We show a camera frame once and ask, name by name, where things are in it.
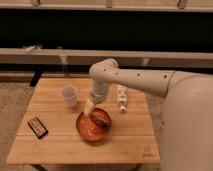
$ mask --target bottle cap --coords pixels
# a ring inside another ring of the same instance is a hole
[[[122,113],[126,112],[126,107],[121,105],[120,106],[120,112],[122,112]]]

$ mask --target shelf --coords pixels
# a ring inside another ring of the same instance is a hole
[[[0,0],[0,8],[213,12],[213,0],[182,2],[184,9],[178,7],[177,0],[40,0],[37,7],[31,0]]]

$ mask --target logo on table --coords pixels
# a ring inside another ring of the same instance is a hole
[[[145,146],[144,147],[143,157],[154,157],[154,154],[151,153],[151,150],[150,150],[149,146]]]

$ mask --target small bottle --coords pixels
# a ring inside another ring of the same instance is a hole
[[[118,105],[120,108],[120,112],[124,113],[126,112],[126,105],[127,105],[126,87],[118,85],[117,93],[118,93]]]

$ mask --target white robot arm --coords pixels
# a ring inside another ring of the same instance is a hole
[[[90,91],[95,103],[102,102],[111,83],[166,97],[168,90],[177,82],[198,74],[164,70],[128,70],[119,69],[118,63],[110,58],[91,66],[89,74],[93,79]]]
[[[90,68],[94,103],[111,83],[165,98],[160,152],[162,171],[213,170],[213,77],[205,74],[118,69],[114,59]]]

